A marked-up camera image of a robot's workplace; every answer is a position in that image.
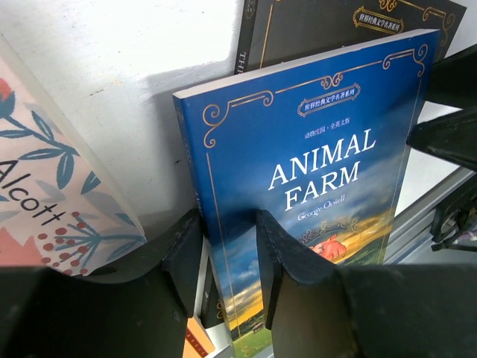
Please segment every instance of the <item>orange book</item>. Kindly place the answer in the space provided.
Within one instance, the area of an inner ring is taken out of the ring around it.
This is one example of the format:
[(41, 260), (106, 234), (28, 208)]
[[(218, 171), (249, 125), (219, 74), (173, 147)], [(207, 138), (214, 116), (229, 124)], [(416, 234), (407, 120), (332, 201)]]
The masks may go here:
[(186, 342), (184, 344), (183, 358), (207, 357), (215, 350), (214, 345), (207, 336), (206, 331), (197, 317), (187, 321)]

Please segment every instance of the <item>pink pig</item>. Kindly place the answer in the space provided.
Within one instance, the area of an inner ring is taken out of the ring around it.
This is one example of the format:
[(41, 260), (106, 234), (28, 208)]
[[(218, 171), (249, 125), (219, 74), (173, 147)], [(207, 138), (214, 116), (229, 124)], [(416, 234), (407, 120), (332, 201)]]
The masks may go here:
[(324, 257), (329, 261), (333, 261), (334, 259), (338, 259), (346, 254), (346, 246), (341, 244), (338, 241), (335, 241), (336, 234), (331, 236), (329, 239), (320, 242), (315, 247), (310, 247), (314, 252), (318, 255)]

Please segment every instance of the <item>pink floral book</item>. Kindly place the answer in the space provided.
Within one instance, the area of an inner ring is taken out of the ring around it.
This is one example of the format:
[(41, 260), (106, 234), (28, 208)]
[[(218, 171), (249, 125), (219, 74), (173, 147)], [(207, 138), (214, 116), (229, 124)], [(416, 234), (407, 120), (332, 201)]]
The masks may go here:
[(0, 37), (0, 266), (88, 274), (145, 242), (114, 180)]

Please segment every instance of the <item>blue book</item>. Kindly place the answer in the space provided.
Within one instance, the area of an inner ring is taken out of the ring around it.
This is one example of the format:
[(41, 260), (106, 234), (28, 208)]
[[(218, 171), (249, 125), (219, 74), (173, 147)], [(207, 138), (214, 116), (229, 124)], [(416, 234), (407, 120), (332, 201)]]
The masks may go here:
[(382, 261), (438, 40), (410, 31), (174, 94), (237, 357), (271, 343), (257, 209), (334, 263)]

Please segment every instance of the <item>white surface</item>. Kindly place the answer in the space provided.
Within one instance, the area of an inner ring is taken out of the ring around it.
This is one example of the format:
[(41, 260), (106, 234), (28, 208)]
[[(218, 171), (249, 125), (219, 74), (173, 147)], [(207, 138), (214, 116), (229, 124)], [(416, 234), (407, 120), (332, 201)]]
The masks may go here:
[[(477, 42), (473, 0), (450, 53)], [(170, 94), (230, 75), (242, 0), (1, 0), (0, 31), (159, 233), (194, 205)], [(402, 210), (453, 166), (413, 153)]]

